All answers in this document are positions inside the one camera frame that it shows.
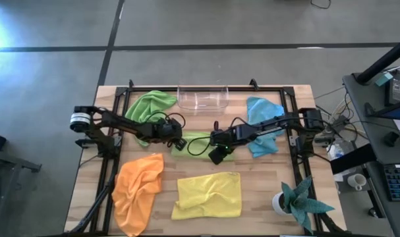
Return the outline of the pale green microfiber towel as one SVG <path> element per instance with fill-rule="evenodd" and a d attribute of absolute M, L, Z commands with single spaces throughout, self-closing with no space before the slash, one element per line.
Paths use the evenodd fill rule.
<path fill-rule="evenodd" d="M 210 132 L 188 131 L 183 133 L 187 144 L 182 151 L 172 147 L 171 155 L 176 159 L 205 159 L 211 161 L 208 153 L 214 148 L 209 144 Z"/>

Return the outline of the yellow microfiber towel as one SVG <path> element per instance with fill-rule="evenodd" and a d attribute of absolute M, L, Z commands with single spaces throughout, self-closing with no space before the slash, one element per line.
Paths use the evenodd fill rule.
<path fill-rule="evenodd" d="M 219 172 L 177 181 L 179 199 L 171 218 L 176 220 L 202 217 L 234 218 L 242 211 L 241 174 Z"/>

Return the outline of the orange microfiber towel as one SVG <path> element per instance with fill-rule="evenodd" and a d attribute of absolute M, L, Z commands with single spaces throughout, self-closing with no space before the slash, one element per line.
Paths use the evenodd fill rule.
<path fill-rule="evenodd" d="M 158 153 L 126 162 L 116 175 L 114 217 L 127 236 L 138 236 L 147 227 L 155 196 L 161 192 L 163 169 L 163 155 Z"/>

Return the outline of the blue microfiber towel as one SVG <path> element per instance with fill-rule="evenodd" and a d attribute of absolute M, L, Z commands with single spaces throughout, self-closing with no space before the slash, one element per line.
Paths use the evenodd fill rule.
<path fill-rule="evenodd" d="M 284 115 L 284 108 L 274 104 L 265 98 L 249 97 L 246 100 L 247 119 L 249 124 L 256 124 L 264 120 L 272 119 L 273 117 Z M 277 153 L 276 138 L 283 135 L 284 131 L 265 134 L 257 137 L 253 142 L 250 142 L 247 147 L 252 153 L 253 158 L 258 158 L 264 155 Z"/>

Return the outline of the clear plastic bin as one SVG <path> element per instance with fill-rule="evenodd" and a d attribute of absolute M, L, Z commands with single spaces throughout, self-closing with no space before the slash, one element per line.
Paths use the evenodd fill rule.
<path fill-rule="evenodd" d="M 227 86 L 178 86 L 177 105 L 182 109 L 211 111 L 229 104 Z"/>

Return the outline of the clear plastic bottle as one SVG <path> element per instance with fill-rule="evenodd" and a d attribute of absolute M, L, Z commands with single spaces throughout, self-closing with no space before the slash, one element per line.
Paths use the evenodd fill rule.
<path fill-rule="evenodd" d="M 328 159 L 330 161 L 332 161 L 332 160 L 335 160 L 335 159 L 338 159 L 338 158 L 344 156 L 345 151 L 343 148 L 346 145 L 347 145 L 347 143 L 344 141 L 337 141 L 337 142 L 333 142 L 332 144 L 328 145 L 328 147 L 326 148 Z"/>

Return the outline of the grey power strip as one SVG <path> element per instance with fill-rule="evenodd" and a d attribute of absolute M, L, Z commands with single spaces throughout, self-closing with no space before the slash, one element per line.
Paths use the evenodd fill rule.
<path fill-rule="evenodd" d="M 330 135 L 339 135 L 339 133 L 345 129 L 349 119 L 344 115 L 340 115 L 338 118 L 326 124 L 324 132 Z"/>

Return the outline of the white mug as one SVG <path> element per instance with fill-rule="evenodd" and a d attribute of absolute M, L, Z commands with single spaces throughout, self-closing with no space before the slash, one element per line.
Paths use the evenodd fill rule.
<path fill-rule="evenodd" d="M 347 183 L 356 191 L 362 191 L 363 187 L 367 183 L 367 180 L 363 174 L 353 174 L 347 178 Z"/>

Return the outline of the grey cart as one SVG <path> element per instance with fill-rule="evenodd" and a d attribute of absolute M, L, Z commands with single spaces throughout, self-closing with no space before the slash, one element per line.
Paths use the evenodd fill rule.
<path fill-rule="evenodd" d="M 39 172 L 41 167 L 41 164 L 0 151 L 0 218 L 3 215 L 8 197 L 14 190 L 20 171 L 29 169 L 31 172 Z"/>

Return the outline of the black computer mouse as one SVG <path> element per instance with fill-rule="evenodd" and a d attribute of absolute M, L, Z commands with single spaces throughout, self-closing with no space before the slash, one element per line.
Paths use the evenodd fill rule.
<path fill-rule="evenodd" d="M 394 147 L 396 141 L 400 135 L 398 135 L 395 132 L 388 132 L 384 137 L 383 137 L 383 143 L 385 143 L 386 146 L 388 147 Z"/>

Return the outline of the small teal box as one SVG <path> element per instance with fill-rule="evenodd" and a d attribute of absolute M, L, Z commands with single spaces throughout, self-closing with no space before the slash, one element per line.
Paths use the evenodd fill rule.
<path fill-rule="evenodd" d="M 393 78 L 393 75 L 390 72 L 383 73 L 376 81 L 375 85 L 383 86 L 385 83 L 389 82 Z"/>

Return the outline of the black pole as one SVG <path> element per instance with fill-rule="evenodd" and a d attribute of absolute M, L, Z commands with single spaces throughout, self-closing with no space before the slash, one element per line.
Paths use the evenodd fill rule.
<path fill-rule="evenodd" d="M 367 84 L 375 75 L 380 73 L 383 69 L 394 63 L 400 58 L 400 42 L 388 51 L 385 55 L 379 58 L 375 63 L 368 67 L 364 72 L 360 73 L 355 80 L 360 85 Z"/>

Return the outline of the black power adapter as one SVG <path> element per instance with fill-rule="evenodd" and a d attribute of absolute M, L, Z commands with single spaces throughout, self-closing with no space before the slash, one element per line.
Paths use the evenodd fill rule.
<path fill-rule="evenodd" d="M 385 106 L 394 105 L 400 102 L 400 79 L 392 78 L 386 84 Z"/>

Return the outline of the black keyboard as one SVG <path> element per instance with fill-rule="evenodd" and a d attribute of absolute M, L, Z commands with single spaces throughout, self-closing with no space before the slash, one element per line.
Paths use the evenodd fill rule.
<path fill-rule="evenodd" d="M 400 201 L 400 164 L 383 167 L 387 192 L 391 201 Z"/>

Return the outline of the black aluminium table frame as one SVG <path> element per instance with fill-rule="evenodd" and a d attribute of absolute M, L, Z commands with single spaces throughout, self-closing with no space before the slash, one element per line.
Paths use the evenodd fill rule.
<path fill-rule="evenodd" d="M 128 106 L 131 106 L 141 95 L 159 90 L 177 95 L 176 86 L 100 86 L 97 90 L 94 105 L 106 107 L 124 115 Z M 266 98 L 273 103 L 284 106 L 285 110 L 296 111 L 297 108 L 315 107 L 312 90 L 309 85 L 301 86 L 229 86 L 229 94 L 224 93 L 223 99 L 228 99 L 228 106 L 217 111 L 183 109 L 177 104 L 167 110 L 167 113 L 180 113 L 186 118 L 185 131 L 208 132 L 213 129 L 215 120 L 221 128 L 227 128 L 232 119 L 242 117 L 246 120 L 246 99 L 250 96 Z M 250 236 L 250 235 L 299 235 L 304 230 L 296 223 L 292 216 L 278 215 L 271 200 L 281 191 L 281 182 L 291 187 L 296 184 L 295 172 L 300 172 L 305 178 L 312 175 L 314 185 L 311 195 L 335 208 L 328 212 L 328 216 L 339 228 L 346 230 L 335 180 L 331 166 L 319 157 L 310 158 L 300 167 L 293 166 L 290 151 L 294 151 L 293 141 L 296 133 L 285 132 L 276 140 L 279 152 L 253 159 L 248 148 L 239 147 L 233 153 L 234 161 L 226 161 L 214 165 L 205 159 L 175 158 L 171 155 L 170 147 L 166 144 L 152 144 L 142 148 L 131 134 L 123 134 L 121 159 L 119 168 L 128 162 L 155 153 L 162 153 L 164 170 L 162 172 L 163 190 L 153 204 L 152 214 L 143 236 Z M 79 168 L 72 194 L 71 204 L 62 236 L 66 237 L 98 237 L 98 236 L 126 236 L 119 230 L 113 216 L 113 203 L 107 197 L 93 217 L 93 227 L 85 232 L 71 233 L 80 220 L 87 214 L 96 194 L 103 188 L 103 183 L 109 180 L 113 160 L 102 161 L 95 158 Z M 173 204 L 178 200 L 177 179 L 192 176 L 202 176 L 216 172 L 233 171 L 241 175 L 243 210 L 237 218 L 198 218 L 182 221 L 172 221 Z"/>

